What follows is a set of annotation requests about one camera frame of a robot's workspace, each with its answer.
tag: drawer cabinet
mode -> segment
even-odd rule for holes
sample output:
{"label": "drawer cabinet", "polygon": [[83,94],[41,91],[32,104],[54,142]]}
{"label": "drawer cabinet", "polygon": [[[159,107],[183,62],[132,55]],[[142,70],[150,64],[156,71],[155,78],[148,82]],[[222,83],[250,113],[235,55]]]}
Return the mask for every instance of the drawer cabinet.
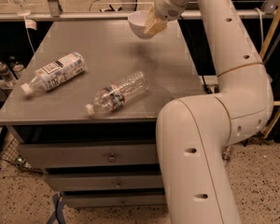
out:
{"label": "drawer cabinet", "polygon": [[165,204],[155,120],[15,127],[20,154],[69,207]]}

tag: bottle cap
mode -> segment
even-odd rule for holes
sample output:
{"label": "bottle cap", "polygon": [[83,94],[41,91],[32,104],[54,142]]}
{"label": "bottle cap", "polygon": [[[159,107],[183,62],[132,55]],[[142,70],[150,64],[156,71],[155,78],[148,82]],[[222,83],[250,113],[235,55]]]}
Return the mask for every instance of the bottle cap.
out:
{"label": "bottle cap", "polygon": [[22,90],[26,95],[32,95],[33,91],[31,90],[30,86],[27,83],[21,85]]}
{"label": "bottle cap", "polygon": [[94,109],[93,109],[92,105],[88,104],[88,105],[85,105],[85,107],[90,116],[94,115]]}

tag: table surface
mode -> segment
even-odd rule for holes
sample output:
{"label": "table surface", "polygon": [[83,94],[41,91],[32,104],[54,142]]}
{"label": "table surface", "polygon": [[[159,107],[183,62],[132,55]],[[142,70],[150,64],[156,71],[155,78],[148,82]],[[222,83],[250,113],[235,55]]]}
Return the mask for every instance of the table surface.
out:
{"label": "table surface", "polygon": [[[21,84],[31,80],[37,68],[73,51],[83,56],[86,72],[43,95],[25,97]],[[147,72],[149,91],[103,118],[88,116],[85,105],[96,92],[137,70]],[[0,125],[155,119],[171,100],[201,93],[177,21],[149,40],[135,36],[127,21],[56,21],[0,110]]]}

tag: gray table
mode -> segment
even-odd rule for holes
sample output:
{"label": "gray table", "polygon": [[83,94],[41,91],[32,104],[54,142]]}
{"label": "gray table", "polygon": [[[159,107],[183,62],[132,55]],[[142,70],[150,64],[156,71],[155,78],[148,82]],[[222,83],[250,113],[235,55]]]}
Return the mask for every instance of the gray table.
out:
{"label": "gray table", "polygon": [[[27,99],[20,85],[37,68],[72,51],[84,57],[87,72]],[[96,92],[137,70],[149,75],[146,94],[104,118],[87,115],[85,105]],[[164,203],[156,118],[169,101],[201,93],[176,21],[149,40],[136,37],[127,21],[54,22],[1,109],[0,125],[15,135],[22,156],[47,174],[69,206]]]}

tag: speckled floor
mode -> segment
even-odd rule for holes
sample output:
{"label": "speckled floor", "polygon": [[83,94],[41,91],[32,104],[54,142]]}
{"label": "speckled floor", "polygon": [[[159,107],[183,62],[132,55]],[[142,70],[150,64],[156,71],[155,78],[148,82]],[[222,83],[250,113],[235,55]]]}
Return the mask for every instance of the speckled floor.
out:
{"label": "speckled floor", "polygon": [[[9,134],[5,147],[11,140]],[[47,223],[54,213],[56,193],[43,176],[24,173],[5,161],[0,166],[0,224]],[[257,137],[250,138],[246,147],[236,144],[226,168],[243,224],[280,224],[280,144]],[[63,215],[67,224],[170,223],[166,206],[81,210],[65,206]]]}

